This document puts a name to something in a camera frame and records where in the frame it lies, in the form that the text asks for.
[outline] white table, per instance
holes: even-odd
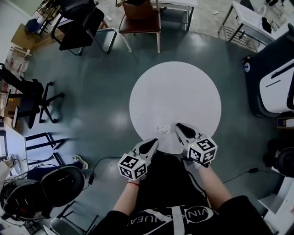
[[[239,26],[233,33],[233,35],[230,37],[229,42],[233,40],[233,38],[241,29],[245,31],[246,34],[251,35],[254,38],[260,39],[261,41],[267,44],[271,43],[276,39],[276,36],[273,31],[270,34],[269,32],[263,29],[261,15],[235,1],[233,1],[223,23],[221,24],[218,30],[218,33],[220,33],[222,27],[225,25],[233,9],[235,9],[236,14],[239,18]]]
[[[183,62],[166,62],[147,70],[130,96],[130,118],[143,140],[159,139],[158,150],[183,152],[174,125],[187,123],[207,136],[216,131],[221,118],[221,99],[209,76]],[[170,125],[170,134],[155,131],[156,125]]]
[[[158,0],[158,1],[159,1],[160,7],[186,11],[187,12],[186,31],[189,31],[193,12],[194,12],[194,7],[197,7],[198,5],[197,0]],[[151,3],[155,5],[156,0],[151,0]]]
[[[21,173],[28,171],[26,140],[17,131],[5,124],[7,154],[17,155],[20,165]]]

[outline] red bracelet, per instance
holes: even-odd
[[[128,184],[134,184],[134,185],[137,185],[138,187],[140,186],[140,184],[133,183],[133,182],[128,182]]]

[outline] white circular table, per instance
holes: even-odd
[[[183,145],[175,134],[176,123],[187,123],[212,137],[221,118],[221,99],[209,76],[183,62],[166,62],[148,69],[130,95],[130,118],[143,140],[159,139],[158,150],[180,154]],[[170,134],[155,131],[170,125]]]

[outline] shoe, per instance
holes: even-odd
[[[86,161],[84,161],[82,159],[82,157],[79,156],[79,155],[74,156],[73,161],[82,163],[83,164],[83,169],[88,169],[89,168],[89,164]]]

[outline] forearm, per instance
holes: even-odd
[[[135,209],[138,191],[139,187],[137,185],[127,184],[113,210],[130,215]]]
[[[229,190],[210,166],[208,168],[200,167],[199,174],[203,181],[207,197],[214,210],[217,210],[224,202],[232,198]]]

